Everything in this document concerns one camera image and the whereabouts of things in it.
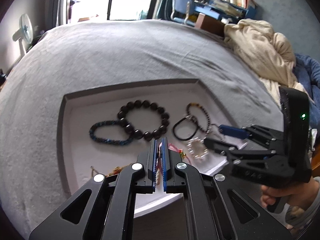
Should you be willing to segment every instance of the finger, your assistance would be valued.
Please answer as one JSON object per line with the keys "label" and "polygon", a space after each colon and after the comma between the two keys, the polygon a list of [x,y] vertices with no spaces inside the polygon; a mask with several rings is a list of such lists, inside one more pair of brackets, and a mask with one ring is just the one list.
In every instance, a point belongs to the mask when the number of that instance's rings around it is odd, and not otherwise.
{"label": "finger", "polygon": [[261,206],[262,206],[263,208],[267,208],[268,204],[264,202],[262,196],[261,196],[261,198],[260,198],[260,201],[261,201]]}
{"label": "finger", "polygon": [[267,190],[268,190],[269,187],[265,186],[265,185],[262,185],[261,186],[261,191],[262,193],[265,193]]}
{"label": "finger", "polygon": [[269,195],[272,197],[284,197],[293,194],[298,194],[301,191],[302,184],[300,185],[292,185],[287,188],[276,189],[272,187],[261,186],[261,190],[264,195]]}
{"label": "finger", "polygon": [[273,205],[276,202],[276,198],[274,197],[270,197],[268,195],[262,195],[261,199],[264,203],[268,204],[268,205]]}

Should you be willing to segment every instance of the human hand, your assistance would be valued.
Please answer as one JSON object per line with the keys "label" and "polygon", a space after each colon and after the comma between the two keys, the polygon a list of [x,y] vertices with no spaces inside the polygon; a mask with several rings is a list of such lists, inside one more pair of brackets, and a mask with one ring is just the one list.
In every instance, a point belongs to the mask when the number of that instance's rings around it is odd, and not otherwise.
{"label": "human hand", "polygon": [[298,206],[303,210],[307,210],[314,202],[318,191],[319,183],[311,177],[308,183],[294,184],[286,188],[275,189],[267,186],[261,186],[262,196],[261,204],[263,208],[273,205],[276,197],[289,196],[288,204]]}

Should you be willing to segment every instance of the jewelry tray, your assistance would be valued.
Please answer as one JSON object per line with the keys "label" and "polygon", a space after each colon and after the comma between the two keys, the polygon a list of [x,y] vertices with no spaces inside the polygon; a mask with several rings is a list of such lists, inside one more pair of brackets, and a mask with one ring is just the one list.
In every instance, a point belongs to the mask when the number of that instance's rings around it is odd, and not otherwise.
{"label": "jewelry tray", "polygon": [[[97,87],[66,94],[63,97],[57,129],[57,158],[63,188],[67,194],[75,193],[91,178],[91,166],[99,173],[109,174],[116,166],[134,163],[140,152],[150,147],[144,139],[134,140],[127,146],[112,146],[92,141],[89,137],[90,127],[100,121],[116,120],[121,106],[129,101],[149,100],[163,106],[170,114],[170,125],[164,135],[168,143],[183,149],[188,154],[187,142],[178,141],[172,134],[173,125],[186,115],[186,106],[190,102],[201,104],[209,113],[211,122],[217,125],[235,125],[234,120],[211,91],[198,79],[168,79],[124,83]],[[206,119],[197,108],[191,109],[203,127]],[[131,111],[127,119],[137,129],[153,131],[160,125],[160,117],[149,109]],[[195,127],[188,121],[181,125],[186,135],[191,135]],[[119,126],[101,127],[96,135],[104,138],[127,139]],[[200,131],[196,136],[203,138]],[[243,141],[226,138],[226,141],[242,146]],[[205,162],[194,162],[198,170],[213,175],[223,168],[226,158],[210,153]],[[182,194],[166,194],[162,181],[153,194],[137,194],[135,217],[162,208],[182,197]]]}

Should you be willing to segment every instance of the black bead bracelet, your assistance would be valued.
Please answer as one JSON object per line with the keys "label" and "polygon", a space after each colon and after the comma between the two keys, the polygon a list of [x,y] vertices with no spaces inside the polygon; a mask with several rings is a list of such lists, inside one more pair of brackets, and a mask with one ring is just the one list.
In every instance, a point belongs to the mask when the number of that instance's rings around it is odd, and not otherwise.
{"label": "black bead bracelet", "polygon": [[209,116],[208,112],[207,112],[207,111],[204,109],[204,107],[201,106],[200,104],[198,104],[198,103],[190,103],[190,104],[188,104],[187,107],[186,107],[186,112],[187,112],[187,115],[189,115],[189,116],[192,115],[192,114],[190,113],[190,107],[191,107],[191,106],[195,106],[195,107],[199,108],[199,109],[202,111],[202,113],[204,113],[204,115],[205,115],[205,117],[206,117],[206,120],[207,120],[207,127],[206,127],[206,129],[202,128],[202,127],[199,125],[198,122],[197,122],[197,123],[195,122],[195,119],[191,119],[191,121],[192,121],[195,125],[197,125],[197,126],[199,127],[199,130],[200,130],[201,132],[208,133],[209,130],[210,130],[210,124],[211,124],[211,120],[210,120],[210,116]]}
{"label": "black bead bracelet", "polygon": [[[135,127],[129,123],[126,119],[127,113],[134,108],[150,108],[153,111],[157,111],[161,116],[161,125],[157,130],[153,132],[145,132],[143,133],[141,130],[136,130]],[[163,134],[167,132],[167,127],[169,125],[169,114],[165,112],[165,109],[161,106],[158,106],[157,103],[150,103],[148,100],[137,100],[135,102],[128,102],[125,106],[120,108],[119,113],[117,114],[119,119],[119,125],[124,127],[124,131],[132,136],[135,139],[141,139],[142,137],[146,141],[151,141],[154,139],[159,139]]]}
{"label": "black bead bracelet", "polygon": [[130,136],[127,140],[121,141],[121,140],[112,140],[112,139],[100,138],[100,137],[96,137],[94,135],[94,132],[98,127],[109,126],[109,125],[120,125],[120,126],[122,126],[120,124],[119,120],[97,122],[93,126],[91,126],[91,128],[89,130],[90,138],[93,141],[98,142],[98,143],[105,143],[105,144],[111,144],[111,145],[121,145],[121,146],[127,145],[127,144],[129,144],[129,143],[131,143],[133,141],[133,137],[132,136]]}

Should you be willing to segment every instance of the electric fan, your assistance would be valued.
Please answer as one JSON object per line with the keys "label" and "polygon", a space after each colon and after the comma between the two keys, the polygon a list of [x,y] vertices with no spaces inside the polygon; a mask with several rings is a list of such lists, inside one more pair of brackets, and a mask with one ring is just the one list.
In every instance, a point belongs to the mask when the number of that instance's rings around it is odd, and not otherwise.
{"label": "electric fan", "polygon": [[22,41],[25,40],[27,44],[30,44],[33,40],[33,30],[30,18],[27,14],[22,14],[19,20],[19,30],[12,36],[13,41],[19,41],[19,48],[21,57],[25,56],[26,49],[23,46]]}

